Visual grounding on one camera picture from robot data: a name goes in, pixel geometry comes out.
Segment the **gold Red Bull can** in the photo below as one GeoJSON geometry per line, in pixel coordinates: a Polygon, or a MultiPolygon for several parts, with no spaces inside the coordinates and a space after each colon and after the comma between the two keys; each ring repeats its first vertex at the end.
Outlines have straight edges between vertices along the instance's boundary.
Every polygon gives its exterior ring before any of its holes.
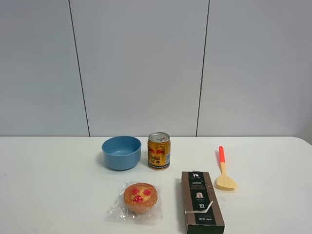
{"type": "Polygon", "coordinates": [[[161,171],[170,166],[171,141],[167,133],[151,133],[148,137],[147,149],[149,168],[161,171]]]}

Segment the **blue plastic bowl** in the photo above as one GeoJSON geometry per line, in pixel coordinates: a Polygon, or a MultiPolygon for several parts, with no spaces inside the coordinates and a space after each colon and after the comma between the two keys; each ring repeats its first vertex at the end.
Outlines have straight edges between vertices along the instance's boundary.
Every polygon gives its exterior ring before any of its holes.
{"type": "Polygon", "coordinates": [[[116,171],[135,167],[141,159],[141,142],[132,136],[116,136],[102,145],[105,165],[116,171]]]}

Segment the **wrapped fruit tart pastry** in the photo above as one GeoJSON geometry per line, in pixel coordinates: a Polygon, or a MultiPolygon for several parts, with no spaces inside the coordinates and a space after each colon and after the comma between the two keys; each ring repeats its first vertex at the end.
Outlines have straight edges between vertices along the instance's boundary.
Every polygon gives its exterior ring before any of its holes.
{"type": "Polygon", "coordinates": [[[158,187],[143,182],[129,182],[107,212],[106,220],[153,225],[163,218],[158,187]]]}

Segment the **orange handled yellow spatula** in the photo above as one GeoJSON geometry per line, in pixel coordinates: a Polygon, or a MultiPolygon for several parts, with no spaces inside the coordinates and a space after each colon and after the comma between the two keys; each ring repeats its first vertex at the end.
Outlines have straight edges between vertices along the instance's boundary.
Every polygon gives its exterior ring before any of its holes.
{"type": "Polygon", "coordinates": [[[238,184],[227,175],[224,147],[219,146],[215,153],[220,169],[220,176],[215,180],[215,187],[219,190],[235,191],[238,188],[238,184]]]}

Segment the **dark espresso capsule box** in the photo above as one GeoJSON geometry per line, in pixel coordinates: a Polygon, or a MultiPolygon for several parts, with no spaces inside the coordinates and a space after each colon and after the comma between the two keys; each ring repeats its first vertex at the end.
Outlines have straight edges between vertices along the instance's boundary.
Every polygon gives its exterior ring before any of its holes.
{"type": "Polygon", "coordinates": [[[223,234],[225,222],[208,172],[182,172],[187,234],[223,234]]]}

